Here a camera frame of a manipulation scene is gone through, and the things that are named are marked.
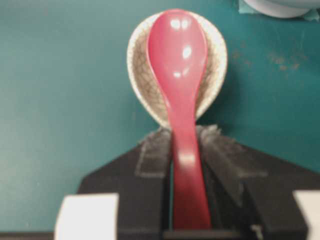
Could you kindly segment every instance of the spoon handle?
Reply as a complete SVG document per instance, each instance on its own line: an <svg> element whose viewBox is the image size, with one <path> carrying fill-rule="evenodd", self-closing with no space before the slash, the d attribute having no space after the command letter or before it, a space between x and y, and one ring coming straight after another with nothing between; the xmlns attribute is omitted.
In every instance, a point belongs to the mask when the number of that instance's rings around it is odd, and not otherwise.
<svg viewBox="0 0 320 240"><path fill-rule="evenodd" d="M211 218L200 160L196 126L179 124L173 130L173 227L210 229Z"/></svg>

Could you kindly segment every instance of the crackle glaze ceramic spoon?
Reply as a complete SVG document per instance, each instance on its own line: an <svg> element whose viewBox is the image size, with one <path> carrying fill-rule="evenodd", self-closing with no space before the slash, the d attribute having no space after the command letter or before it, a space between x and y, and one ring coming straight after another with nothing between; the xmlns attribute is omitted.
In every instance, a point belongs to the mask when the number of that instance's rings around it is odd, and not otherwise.
<svg viewBox="0 0 320 240"><path fill-rule="evenodd" d="M163 12L147 39L148 62L164 98L173 134L175 229L211 228L195 126L196 98L207 51L201 26L181 9Z"/></svg>

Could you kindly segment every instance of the green tabletop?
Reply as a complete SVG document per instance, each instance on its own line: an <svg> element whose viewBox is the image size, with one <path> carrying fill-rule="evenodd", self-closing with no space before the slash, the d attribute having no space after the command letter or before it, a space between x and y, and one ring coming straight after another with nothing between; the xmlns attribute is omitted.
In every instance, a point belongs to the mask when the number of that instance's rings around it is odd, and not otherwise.
<svg viewBox="0 0 320 240"><path fill-rule="evenodd" d="M320 23L235 0L0 1L0 231L51 231L81 178L157 129L131 89L129 37L169 8L225 37L220 95L198 121L320 171Z"/></svg>

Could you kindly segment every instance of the white crackled ceramic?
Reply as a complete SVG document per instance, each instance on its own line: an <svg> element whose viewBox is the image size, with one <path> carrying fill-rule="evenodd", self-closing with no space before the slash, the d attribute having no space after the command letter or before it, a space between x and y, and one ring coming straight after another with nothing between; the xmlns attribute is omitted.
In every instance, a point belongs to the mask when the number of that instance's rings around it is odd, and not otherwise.
<svg viewBox="0 0 320 240"><path fill-rule="evenodd" d="M127 49L127 68L132 88L144 108L162 127L170 128L166 106L146 55L150 28L160 14L148 17L133 31ZM227 72L228 53L225 40L218 29L204 17L192 12L191 14L201 25L208 45L206 71L196 102L198 119L220 92Z"/></svg>

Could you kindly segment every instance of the white bowl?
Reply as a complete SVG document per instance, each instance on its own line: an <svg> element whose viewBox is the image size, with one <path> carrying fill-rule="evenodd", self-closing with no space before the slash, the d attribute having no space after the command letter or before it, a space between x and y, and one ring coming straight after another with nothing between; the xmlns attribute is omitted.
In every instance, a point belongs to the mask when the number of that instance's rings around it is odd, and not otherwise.
<svg viewBox="0 0 320 240"><path fill-rule="evenodd" d="M294 18L320 8L320 0L244 0L257 11L277 18Z"/></svg>
<svg viewBox="0 0 320 240"><path fill-rule="evenodd" d="M148 17L133 31L127 49L127 68L131 86L144 108L162 127L170 128L163 97L146 57L147 36L160 14ZM196 118L199 118L220 92L227 72L228 53L218 29L204 17L191 14L200 23L208 45L206 71L196 101Z"/></svg>

